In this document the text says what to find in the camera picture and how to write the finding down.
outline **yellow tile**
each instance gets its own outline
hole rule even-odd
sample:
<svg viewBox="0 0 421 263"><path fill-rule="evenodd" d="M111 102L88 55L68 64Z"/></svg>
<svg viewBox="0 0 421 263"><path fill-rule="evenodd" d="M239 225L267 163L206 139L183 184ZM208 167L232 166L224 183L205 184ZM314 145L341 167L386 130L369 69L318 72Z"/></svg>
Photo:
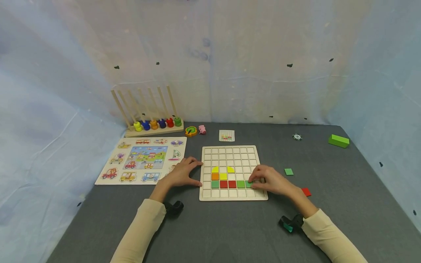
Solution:
<svg viewBox="0 0 421 263"><path fill-rule="evenodd" d="M219 179L220 179L220 180L227 180L227 179L228 179L228 177L227 177L226 173L220 173L220 174L219 174Z"/></svg>

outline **poker chip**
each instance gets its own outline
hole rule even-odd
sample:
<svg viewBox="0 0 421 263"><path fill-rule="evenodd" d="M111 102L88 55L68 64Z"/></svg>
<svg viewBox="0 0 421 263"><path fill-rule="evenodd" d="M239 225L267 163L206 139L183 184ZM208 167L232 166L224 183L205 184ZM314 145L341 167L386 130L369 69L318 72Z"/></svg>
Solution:
<svg viewBox="0 0 421 263"><path fill-rule="evenodd" d="M294 138L294 140L296 141L301 141L303 139L303 137L301 137L301 135L299 135L298 133L293 134L292 137Z"/></svg>

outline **light blue fabric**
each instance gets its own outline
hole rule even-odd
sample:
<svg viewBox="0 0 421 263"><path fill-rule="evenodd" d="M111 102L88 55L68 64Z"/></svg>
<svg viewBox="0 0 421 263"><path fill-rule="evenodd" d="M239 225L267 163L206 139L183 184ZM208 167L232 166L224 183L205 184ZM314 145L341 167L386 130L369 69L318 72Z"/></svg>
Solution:
<svg viewBox="0 0 421 263"><path fill-rule="evenodd" d="M45 262L73 219L125 128L112 87L170 85L191 121L340 125L421 230L419 10L0 0L1 261Z"/></svg>

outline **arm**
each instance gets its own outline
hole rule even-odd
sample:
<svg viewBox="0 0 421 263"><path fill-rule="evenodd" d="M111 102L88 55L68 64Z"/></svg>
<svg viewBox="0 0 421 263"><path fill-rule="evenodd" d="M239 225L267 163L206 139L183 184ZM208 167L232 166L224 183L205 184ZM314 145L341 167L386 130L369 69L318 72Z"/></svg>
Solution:
<svg viewBox="0 0 421 263"><path fill-rule="evenodd" d="M120 241L111 263L139 263L143 261L146 250L155 232L164 220L166 211L163 201L173 186L202 184L189 177L193 168L202 165L193 157L183 159L174 170L161 179L149 199L145 199L137 210L132 224Z"/></svg>
<svg viewBox="0 0 421 263"><path fill-rule="evenodd" d="M253 188L287 196L304 216L302 229L334 263L367 262L352 242L303 193L272 167L258 165L249 178L265 178L265 183L253 183Z"/></svg>

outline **hand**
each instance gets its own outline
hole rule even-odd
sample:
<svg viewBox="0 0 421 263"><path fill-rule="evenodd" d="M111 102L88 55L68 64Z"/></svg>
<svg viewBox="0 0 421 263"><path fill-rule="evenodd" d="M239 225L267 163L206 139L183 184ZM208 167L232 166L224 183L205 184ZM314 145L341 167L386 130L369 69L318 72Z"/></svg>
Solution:
<svg viewBox="0 0 421 263"><path fill-rule="evenodd" d="M183 158L166 177L160 180L160 182L165 182L170 187L184 185L202 186L200 181L189 177L190 172L198 165L203 165L203 163L194 157L189 157L187 159Z"/></svg>
<svg viewBox="0 0 421 263"><path fill-rule="evenodd" d="M267 165L256 166L248 179L248 182L251 183L253 180L261 178L265 179L265 183L254 182L251 187L286 196L290 196L297 189L295 185L289 182L274 168Z"/></svg>

